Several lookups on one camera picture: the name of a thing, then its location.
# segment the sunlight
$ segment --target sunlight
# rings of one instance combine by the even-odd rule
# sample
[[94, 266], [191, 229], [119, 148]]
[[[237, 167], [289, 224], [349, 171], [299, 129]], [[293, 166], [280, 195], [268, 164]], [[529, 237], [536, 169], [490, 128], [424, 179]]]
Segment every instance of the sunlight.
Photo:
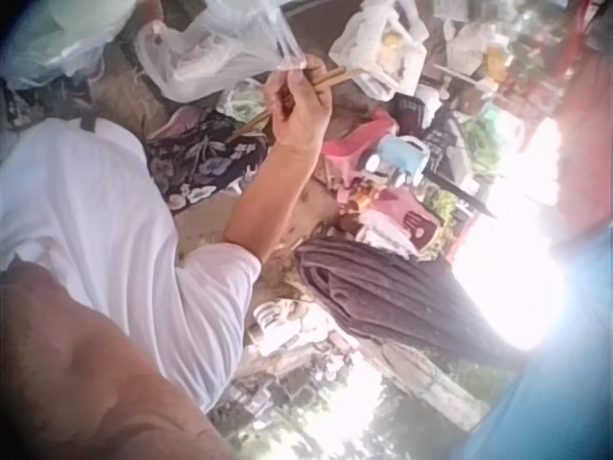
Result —
[[453, 271], [492, 328], [512, 345], [535, 347], [556, 319], [563, 295], [543, 205], [557, 200], [560, 136], [546, 120], [522, 153], [506, 159], [488, 197], [498, 219], [480, 217]]
[[383, 390], [381, 374], [361, 354], [353, 354], [352, 360], [347, 387], [329, 395], [330, 412], [306, 416], [305, 431], [328, 453], [342, 455], [345, 441], [361, 437], [373, 420]]

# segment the red object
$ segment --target red object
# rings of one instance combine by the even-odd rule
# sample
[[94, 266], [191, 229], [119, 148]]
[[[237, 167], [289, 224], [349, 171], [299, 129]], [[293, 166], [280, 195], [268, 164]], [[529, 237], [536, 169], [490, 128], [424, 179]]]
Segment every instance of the red object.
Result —
[[359, 175], [356, 168], [362, 154], [376, 147], [385, 135], [397, 130], [396, 122], [385, 110], [378, 108], [371, 116], [371, 122], [359, 126], [343, 139], [327, 141], [322, 146], [326, 158], [341, 171], [346, 188], [349, 188], [353, 179]]
[[422, 251], [432, 241], [440, 227], [439, 221], [411, 192], [404, 189], [395, 189], [393, 192], [382, 190], [371, 208], [388, 216], [408, 232], [411, 243], [418, 251]]

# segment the patterned cloth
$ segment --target patterned cloth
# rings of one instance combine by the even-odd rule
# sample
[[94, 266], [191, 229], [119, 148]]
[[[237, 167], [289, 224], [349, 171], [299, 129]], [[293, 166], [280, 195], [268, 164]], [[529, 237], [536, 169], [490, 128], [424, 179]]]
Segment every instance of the patterned cloth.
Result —
[[173, 214], [257, 172], [268, 141], [254, 132], [225, 144], [237, 123], [207, 110], [182, 132], [145, 141], [149, 172]]

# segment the skin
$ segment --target skin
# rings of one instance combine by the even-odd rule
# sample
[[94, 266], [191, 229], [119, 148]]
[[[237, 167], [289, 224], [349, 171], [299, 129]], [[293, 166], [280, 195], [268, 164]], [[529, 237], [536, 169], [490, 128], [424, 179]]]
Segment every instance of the skin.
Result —
[[[309, 81], [326, 74], [323, 61], [307, 56], [306, 70], [278, 72], [268, 79], [265, 96], [277, 142], [253, 183], [238, 201], [223, 233], [225, 242], [244, 247], [264, 262], [313, 174], [332, 112], [332, 95], [316, 94]], [[282, 101], [289, 91], [291, 114]]]
[[[274, 74], [266, 85], [277, 143], [223, 237], [261, 261], [317, 163], [331, 94], [316, 95], [309, 81], [325, 72], [309, 57], [304, 73]], [[292, 110], [281, 102], [287, 91]], [[33, 458], [231, 458], [198, 407], [51, 272], [17, 261], [0, 281], [0, 408], [11, 438], [27, 444]]]

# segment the plastic bag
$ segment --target plastic bag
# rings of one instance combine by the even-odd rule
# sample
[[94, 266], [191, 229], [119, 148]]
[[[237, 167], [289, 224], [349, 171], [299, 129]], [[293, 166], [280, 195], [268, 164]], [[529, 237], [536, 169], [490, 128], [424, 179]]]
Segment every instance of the plastic bag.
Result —
[[253, 79], [239, 81], [234, 88], [225, 90], [217, 103], [218, 112], [244, 123], [250, 122], [265, 109], [263, 84]]
[[366, 70], [354, 81], [380, 101], [390, 101], [396, 92], [413, 95], [427, 53], [400, 24], [397, 5], [367, 0], [329, 51], [337, 64]]
[[136, 36], [136, 54], [165, 97], [187, 103], [262, 72], [304, 65], [274, 1], [207, 5], [183, 33], [156, 22]]
[[93, 71], [136, 7], [136, 0], [44, 0], [3, 48], [0, 75], [13, 90]]

